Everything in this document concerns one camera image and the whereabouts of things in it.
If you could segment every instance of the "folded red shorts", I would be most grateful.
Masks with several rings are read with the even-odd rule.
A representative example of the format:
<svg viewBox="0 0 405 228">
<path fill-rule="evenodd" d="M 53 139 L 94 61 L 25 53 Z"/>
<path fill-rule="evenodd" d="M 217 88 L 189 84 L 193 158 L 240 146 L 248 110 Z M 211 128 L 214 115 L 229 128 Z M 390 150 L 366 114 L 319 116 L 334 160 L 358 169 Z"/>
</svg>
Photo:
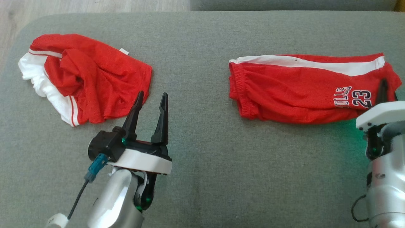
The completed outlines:
<svg viewBox="0 0 405 228">
<path fill-rule="evenodd" d="M 126 116 L 140 90 L 146 101 L 152 73 L 151 66 L 79 34 L 36 38 L 18 66 L 71 126 Z"/>
<path fill-rule="evenodd" d="M 245 56 L 229 61 L 230 98 L 244 118 L 321 124 L 375 105 L 380 82 L 395 100 L 401 80 L 382 53 L 369 56 Z"/>
</svg>

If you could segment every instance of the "blue connector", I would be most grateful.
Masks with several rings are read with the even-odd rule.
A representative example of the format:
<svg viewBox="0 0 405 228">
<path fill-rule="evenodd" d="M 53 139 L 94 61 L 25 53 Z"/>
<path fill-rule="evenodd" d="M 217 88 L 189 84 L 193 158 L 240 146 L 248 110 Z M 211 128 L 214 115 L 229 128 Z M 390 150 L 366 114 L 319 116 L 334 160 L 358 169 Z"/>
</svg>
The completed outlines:
<svg viewBox="0 0 405 228">
<path fill-rule="evenodd" d="M 92 183 L 98 174 L 98 172 L 107 164 L 108 158 L 105 154 L 98 154 L 96 159 L 93 161 L 93 164 L 90 165 L 89 171 L 84 176 L 86 181 Z"/>
</svg>

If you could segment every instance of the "gray fabric surface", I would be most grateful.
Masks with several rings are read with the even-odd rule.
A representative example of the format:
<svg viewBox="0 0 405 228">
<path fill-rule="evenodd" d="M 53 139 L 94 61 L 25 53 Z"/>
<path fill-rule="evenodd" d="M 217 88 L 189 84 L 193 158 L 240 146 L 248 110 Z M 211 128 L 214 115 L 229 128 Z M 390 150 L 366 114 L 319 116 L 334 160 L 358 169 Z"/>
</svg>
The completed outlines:
<svg viewBox="0 0 405 228">
<path fill-rule="evenodd" d="M 350 207 L 365 193 L 366 143 L 355 121 L 288 125 L 239 117 L 228 60 L 263 54 L 356 56 L 384 52 L 404 80 L 405 14 L 189 12 L 74 14 L 25 27 L 0 79 L 0 227 L 43 227 L 68 214 L 90 161 L 89 141 L 124 119 L 76 128 L 60 120 L 17 67 L 44 33 L 79 33 L 153 67 L 138 136 L 149 140 L 169 94 L 173 172 L 158 177 L 144 227 L 359 228 Z M 404 99 L 404 89 L 398 97 Z M 85 227 L 108 179 L 85 190 L 68 227 Z M 364 203 L 356 208 L 367 216 Z"/>
<path fill-rule="evenodd" d="M 192 11 L 392 11 L 396 0 L 190 0 Z"/>
</svg>

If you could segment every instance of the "cable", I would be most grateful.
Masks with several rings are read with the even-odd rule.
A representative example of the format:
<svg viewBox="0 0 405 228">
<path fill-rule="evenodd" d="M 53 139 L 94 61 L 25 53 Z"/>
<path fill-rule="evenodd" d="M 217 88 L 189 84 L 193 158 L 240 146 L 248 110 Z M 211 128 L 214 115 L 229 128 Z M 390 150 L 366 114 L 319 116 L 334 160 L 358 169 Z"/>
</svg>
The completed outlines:
<svg viewBox="0 0 405 228">
<path fill-rule="evenodd" d="M 76 201 L 75 201 L 75 203 L 73 204 L 72 210 L 70 210 L 70 213 L 69 213 L 69 215 L 68 215 L 68 220 L 70 220 L 70 218 L 72 217 L 73 212 L 74 212 L 75 209 L 76 209 L 77 203 L 79 202 L 80 196 L 81 196 L 81 194 L 83 193 L 83 191 L 84 191 L 84 189 L 86 188 L 86 186 L 87 186 L 88 183 L 89 183 L 89 180 L 86 180 L 86 181 L 84 182 L 84 185 L 81 187 L 80 192 L 79 192 L 79 194 L 78 194 L 77 197 L 76 197 Z"/>
<path fill-rule="evenodd" d="M 366 222 L 366 221 L 369 220 L 368 218 L 366 218 L 366 219 L 356 219 L 356 217 L 354 216 L 354 207 L 356 206 L 357 202 L 359 202 L 359 200 L 361 200 L 361 199 L 363 199 L 365 197 L 366 197 L 366 194 L 364 194 L 364 195 L 360 196 L 359 198 L 357 198 L 357 200 L 354 202 L 354 204 L 352 206 L 352 217 L 356 222 Z"/>
<path fill-rule="evenodd" d="M 93 181 L 96 179 L 98 172 L 107 164 L 107 162 L 108 162 L 108 159 L 105 154 L 98 154 L 98 156 L 94 159 L 93 163 L 90 165 L 90 167 L 88 169 L 89 171 L 84 176 L 84 179 L 86 181 L 84 182 L 83 186 L 80 189 L 79 194 L 76 197 L 76 201 L 73 204 L 72 210 L 69 213 L 68 220 L 70 220 L 70 218 L 72 217 L 73 212 L 76 209 L 77 203 L 79 202 L 80 196 L 82 195 L 87 184 L 93 183 Z"/>
</svg>

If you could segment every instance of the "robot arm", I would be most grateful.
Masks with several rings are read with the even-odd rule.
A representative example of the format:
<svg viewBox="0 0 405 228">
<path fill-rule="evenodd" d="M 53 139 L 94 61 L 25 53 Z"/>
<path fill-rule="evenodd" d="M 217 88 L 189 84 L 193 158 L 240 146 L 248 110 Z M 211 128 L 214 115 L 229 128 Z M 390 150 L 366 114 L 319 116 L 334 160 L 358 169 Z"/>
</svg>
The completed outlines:
<svg viewBox="0 0 405 228">
<path fill-rule="evenodd" d="M 366 199 L 372 228 L 405 227 L 405 101 L 379 103 L 356 120 L 367 136 L 370 159 Z"/>
<path fill-rule="evenodd" d="M 87 221 L 89 228 L 140 228 L 142 211 L 153 201 L 157 175 L 170 174 L 172 160 L 168 155 L 168 95 L 162 96 L 160 117 L 150 142 L 136 139 L 136 124 L 142 108 L 143 91 L 122 127 L 112 132 L 100 131 L 89 143 L 88 156 L 93 164 L 85 176 L 85 184 L 68 217 L 56 214 L 47 226 L 65 227 L 87 183 L 91 183 L 105 165 L 113 168 L 102 194 L 94 202 Z"/>
</svg>

